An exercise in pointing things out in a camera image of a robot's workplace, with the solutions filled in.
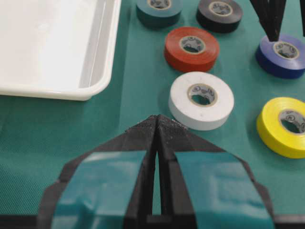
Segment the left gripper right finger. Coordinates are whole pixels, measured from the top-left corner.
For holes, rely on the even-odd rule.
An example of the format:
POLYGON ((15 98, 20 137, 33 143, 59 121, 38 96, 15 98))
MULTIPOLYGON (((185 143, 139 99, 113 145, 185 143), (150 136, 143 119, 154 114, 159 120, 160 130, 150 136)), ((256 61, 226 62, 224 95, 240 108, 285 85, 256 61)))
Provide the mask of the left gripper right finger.
POLYGON ((161 212, 174 229, 272 229, 272 203, 242 159, 157 117, 161 212))

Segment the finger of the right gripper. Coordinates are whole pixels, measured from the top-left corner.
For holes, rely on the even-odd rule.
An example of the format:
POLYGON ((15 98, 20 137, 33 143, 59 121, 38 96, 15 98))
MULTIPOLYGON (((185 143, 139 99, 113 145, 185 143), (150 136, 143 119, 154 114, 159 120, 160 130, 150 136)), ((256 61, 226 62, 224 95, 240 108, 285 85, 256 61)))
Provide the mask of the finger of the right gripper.
POLYGON ((270 42, 280 35, 286 0, 250 0, 270 42))

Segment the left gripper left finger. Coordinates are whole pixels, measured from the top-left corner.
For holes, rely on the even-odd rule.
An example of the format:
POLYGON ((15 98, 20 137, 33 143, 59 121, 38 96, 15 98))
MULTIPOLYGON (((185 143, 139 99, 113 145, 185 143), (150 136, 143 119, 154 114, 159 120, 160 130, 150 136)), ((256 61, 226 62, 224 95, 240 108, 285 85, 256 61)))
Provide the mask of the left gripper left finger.
POLYGON ((157 116, 66 163, 41 200, 40 229, 144 229, 152 213, 157 116))

